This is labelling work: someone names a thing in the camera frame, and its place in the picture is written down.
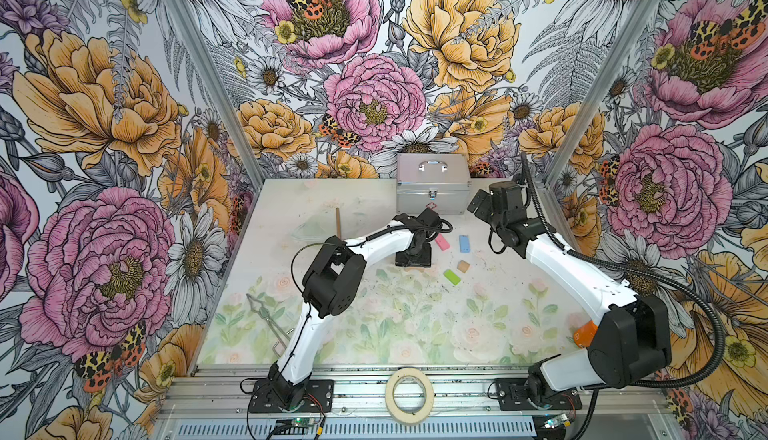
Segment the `pink wood block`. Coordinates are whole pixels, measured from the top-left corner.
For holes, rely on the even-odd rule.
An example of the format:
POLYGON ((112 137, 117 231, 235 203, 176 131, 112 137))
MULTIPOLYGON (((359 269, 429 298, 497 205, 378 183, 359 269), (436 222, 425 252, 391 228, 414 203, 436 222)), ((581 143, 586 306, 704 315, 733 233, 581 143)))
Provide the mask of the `pink wood block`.
POLYGON ((438 236, 435 238, 435 244, 436 244, 436 245, 437 245, 437 246, 438 246, 438 247, 439 247, 439 248, 440 248, 442 251, 447 251, 447 250, 449 250, 449 249, 450 249, 450 244, 448 243, 448 241, 446 240, 446 238, 445 238, 445 237, 444 237, 442 234, 439 234, 439 235, 438 235, 438 236))

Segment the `light blue wood block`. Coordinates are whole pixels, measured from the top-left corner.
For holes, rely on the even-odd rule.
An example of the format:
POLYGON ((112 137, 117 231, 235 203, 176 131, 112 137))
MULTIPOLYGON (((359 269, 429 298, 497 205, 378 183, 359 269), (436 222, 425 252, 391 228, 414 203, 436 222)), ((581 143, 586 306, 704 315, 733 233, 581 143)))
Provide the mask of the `light blue wood block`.
POLYGON ((459 249, 462 254, 469 254, 471 252, 471 244, 467 235, 459 236, 459 249))

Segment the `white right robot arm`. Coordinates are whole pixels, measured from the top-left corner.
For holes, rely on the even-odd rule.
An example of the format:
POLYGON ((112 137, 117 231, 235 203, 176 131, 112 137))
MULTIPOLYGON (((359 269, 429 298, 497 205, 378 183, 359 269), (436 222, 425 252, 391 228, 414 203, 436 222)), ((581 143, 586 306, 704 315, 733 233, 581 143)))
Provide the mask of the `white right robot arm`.
POLYGON ((668 366, 671 343, 664 302, 639 295, 577 258, 545 220, 528 216, 518 184, 497 182, 479 190, 467 210, 489 226, 504 248, 563 288, 596 327, 588 346, 530 367, 530 400, 542 402, 580 387, 620 389, 668 366))

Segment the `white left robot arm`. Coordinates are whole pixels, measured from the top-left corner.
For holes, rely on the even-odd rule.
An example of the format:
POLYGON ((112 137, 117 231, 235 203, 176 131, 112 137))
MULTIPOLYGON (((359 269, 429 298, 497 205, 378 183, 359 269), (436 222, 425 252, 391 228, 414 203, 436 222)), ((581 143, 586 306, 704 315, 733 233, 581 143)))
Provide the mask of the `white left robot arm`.
POLYGON ((429 267, 431 244, 453 225, 427 208, 412 216, 398 214, 384 227, 362 237, 331 236, 302 277, 302 308, 297 328, 267 375, 269 399, 283 410, 298 408, 308 393, 314 359, 332 320, 355 300, 367 267, 393 256, 402 267, 429 267))

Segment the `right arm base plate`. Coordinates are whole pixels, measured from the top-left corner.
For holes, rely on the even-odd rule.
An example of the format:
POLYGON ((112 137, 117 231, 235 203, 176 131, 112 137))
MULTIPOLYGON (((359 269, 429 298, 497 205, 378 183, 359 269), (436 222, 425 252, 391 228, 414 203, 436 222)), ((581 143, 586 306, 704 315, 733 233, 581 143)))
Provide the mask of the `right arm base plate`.
POLYGON ((537 378, 497 378, 489 394, 495 398, 502 411, 578 411, 583 408, 575 389, 552 390, 537 378))

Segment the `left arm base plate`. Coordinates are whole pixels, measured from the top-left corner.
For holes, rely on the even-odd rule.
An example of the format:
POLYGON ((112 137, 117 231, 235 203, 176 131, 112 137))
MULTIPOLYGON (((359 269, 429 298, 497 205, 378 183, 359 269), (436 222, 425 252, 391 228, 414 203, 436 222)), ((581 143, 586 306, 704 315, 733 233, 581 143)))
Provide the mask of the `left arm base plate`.
POLYGON ((248 404, 250 414, 329 413, 332 409, 335 382, 309 379, 299 385, 283 380, 258 378, 248 404))

